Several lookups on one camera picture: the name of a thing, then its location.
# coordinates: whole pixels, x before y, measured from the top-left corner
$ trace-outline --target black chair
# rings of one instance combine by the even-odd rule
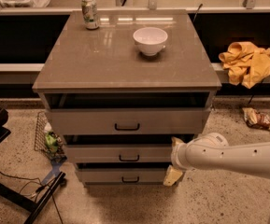
[[[0,108],[0,143],[11,134],[11,131],[9,129],[3,127],[3,125],[7,123],[7,119],[7,111],[4,108]],[[33,223],[43,209],[43,207],[45,206],[45,204],[52,196],[53,192],[60,184],[64,183],[64,176],[65,174],[60,172],[58,176],[52,181],[49,188],[46,190],[46,192],[42,195],[42,197],[37,203],[20,195],[16,191],[9,189],[1,183],[0,195],[29,211],[31,214],[24,223]]]

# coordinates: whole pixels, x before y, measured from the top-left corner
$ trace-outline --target white bowl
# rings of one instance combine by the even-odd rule
[[[154,56],[165,47],[167,32],[157,27],[144,27],[134,32],[138,49],[146,56]]]

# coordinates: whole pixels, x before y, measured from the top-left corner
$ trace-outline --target drawer handle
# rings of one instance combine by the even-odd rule
[[[140,159],[140,156],[139,155],[136,156],[136,159],[135,160],[125,160],[125,159],[122,158],[121,155],[119,155],[119,160],[120,161],[139,161],[139,159]]]
[[[139,123],[137,123],[136,127],[134,127],[134,128],[122,128],[122,127],[119,127],[117,123],[115,123],[115,130],[116,131],[138,131],[139,128],[140,128]]]
[[[121,180],[122,180],[122,183],[138,183],[138,181],[140,180],[140,177],[138,176],[136,180],[125,180],[123,176]]]

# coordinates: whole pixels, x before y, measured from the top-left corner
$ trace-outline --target cabinet top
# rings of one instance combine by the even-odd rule
[[[81,11],[70,15],[34,91],[216,90],[219,78],[185,10],[100,11],[87,30]],[[165,49],[146,57],[133,33],[142,27],[168,33]]]

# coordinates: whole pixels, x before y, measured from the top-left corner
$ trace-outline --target drawer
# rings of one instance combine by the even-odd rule
[[[64,146],[70,162],[171,162],[171,144]]]
[[[210,91],[45,93],[52,109],[205,107]]]
[[[76,164],[76,175],[84,185],[90,184],[162,184],[170,163],[141,165]]]
[[[63,135],[201,133],[209,112],[203,108],[58,109],[47,117],[53,130]]]

